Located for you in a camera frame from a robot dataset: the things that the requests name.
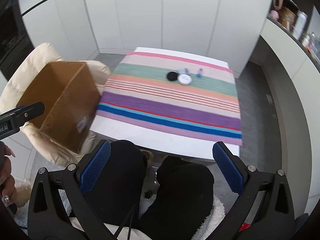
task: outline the finger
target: finger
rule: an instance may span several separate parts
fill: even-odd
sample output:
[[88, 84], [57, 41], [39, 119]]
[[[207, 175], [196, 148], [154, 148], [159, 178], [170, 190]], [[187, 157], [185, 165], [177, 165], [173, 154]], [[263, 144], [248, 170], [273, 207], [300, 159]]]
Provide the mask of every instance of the finger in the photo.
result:
[[11, 161], [7, 156], [5, 156], [3, 168], [0, 171], [0, 185], [4, 183], [4, 181], [10, 176], [10, 174], [11, 174]]
[[17, 189], [14, 188], [12, 191], [12, 194], [9, 196], [9, 202], [6, 202], [4, 206], [8, 207], [11, 204], [15, 203], [16, 200], [17, 200]]
[[14, 178], [12, 177], [12, 175], [10, 175], [6, 181], [4, 182], [4, 189], [2, 190], [2, 202], [5, 204], [5, 196], [11, 196], [13, 190], [14, 190]]
[[16, 157], [13, 151], [7, 145], [4, 145], [4, 155], [12, 155], [13, 157]]

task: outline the tile floor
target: tile floor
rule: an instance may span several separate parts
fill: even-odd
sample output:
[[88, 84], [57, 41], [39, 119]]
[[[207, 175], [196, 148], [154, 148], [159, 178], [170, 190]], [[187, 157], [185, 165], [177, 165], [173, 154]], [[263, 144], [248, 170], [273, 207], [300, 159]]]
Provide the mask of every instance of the tile floor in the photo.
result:
[[[119, 54], [99, 54], [95, 60], [103, 62], [113, 71], [123, 57]], [[240, 78], [236, 79], [236, 86], [243, 133], [240, 158], [246, 165], [256, 166], [259, 171], [275, 172], [281, 167], [280, 131], [276, 110], [267, 98], [271, 92], [261, 67], [248, 62]], [[162, 156], [156, 156], [153, 166], [158, 167], [162, 159]], [[224, 204], [225, 212], [228, 212], [238, 195], [230, 190], [216, 163], [200, 163], [206, 165], [214, 175], [214, 194]], [[61, 169], [37, 153], [31, 172], [32, 181], [38, 169], [44, 166], [49, 171]]]

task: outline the white table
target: white table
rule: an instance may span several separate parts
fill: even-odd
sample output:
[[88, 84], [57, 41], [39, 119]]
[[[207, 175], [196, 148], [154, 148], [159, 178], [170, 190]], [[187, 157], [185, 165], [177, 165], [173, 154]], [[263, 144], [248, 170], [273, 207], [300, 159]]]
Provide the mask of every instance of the white table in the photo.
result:
[[[194, 59], [228, 68], [228, 63], [226, 62], [184, 52], [151, 48], [137, 48], [135, 51]], [[166, 154], [213, 160], [212, 146], [215, 143], [214, 141], [151, 130], [99, 115], [95, 116], [90, 130], [111, 140], [131, 141], [135, 145], [144, 149], [150, 149], [151, 151], [154, 150]], [[233, 155], [239, 156], [238, 145], [226, 144], [226, 146]]]

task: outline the blue gripper pad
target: blue gripper pad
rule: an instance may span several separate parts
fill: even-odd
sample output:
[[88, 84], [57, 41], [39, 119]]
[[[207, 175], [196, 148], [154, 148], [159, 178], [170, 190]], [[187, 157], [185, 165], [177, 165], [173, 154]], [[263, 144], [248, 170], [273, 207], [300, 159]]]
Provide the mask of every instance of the blue gripper pad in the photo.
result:
[[105, 141], [81, 173], [79, 188], [82, 194], [92, 190], [110, 154], [111, 145]]
[[244, 189], [243, 176], [218, 142], [213, 145], [212, 155], [231, 190], [240, 195]]

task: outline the purple stripe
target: purple stripe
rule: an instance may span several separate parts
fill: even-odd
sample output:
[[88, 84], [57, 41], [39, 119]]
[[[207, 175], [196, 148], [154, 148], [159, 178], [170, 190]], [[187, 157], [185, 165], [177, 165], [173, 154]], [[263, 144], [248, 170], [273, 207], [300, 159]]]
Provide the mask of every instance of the purple stripe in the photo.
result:
[[193, 132], [193, 131], [179, 129], [179, 128], [170, 127], [170, 126], [165, 126], [165, 125], [161, 125], [161, 124], [150, 123], [150, 122], [146, 122], [146, 121], [132, 119], [132, 118], [129, 118], [126, 116], [113, 114], [113, 113], [105, 112], [102, 110], [97, 110], [96, 114], [103, 116], [103, 117], [113, 119], [113, 120], [137, 125], [140, 127], [144, 127], [144, 128], [148, 128], [148, 129], [152, 129], [152, 130], [156, 130], [156, 131], [160, 131], [160, 132], [171, 133], [171, 134], [181, 135], [181, 136], [195, 138], [195, 139], [213, 141], [213, 142], [223, 141], [224, 143], [230, 143], [230, 144], [240, 145], [240, 146], [242, 145], [242, 140], [237, 139], [237, 138], [230, 138], [230, 137], [219, 136], [219, 135]]
[[187, 119], [194, 122], [223, 126], [231, 129], [241, 129], [239, 118], [204, 112], [183, 106], [174, 106], [152, 100], [119, 95], [107, 91], [103, 92], [100, 101], [154, 114], [166, 115], [172, 118]]

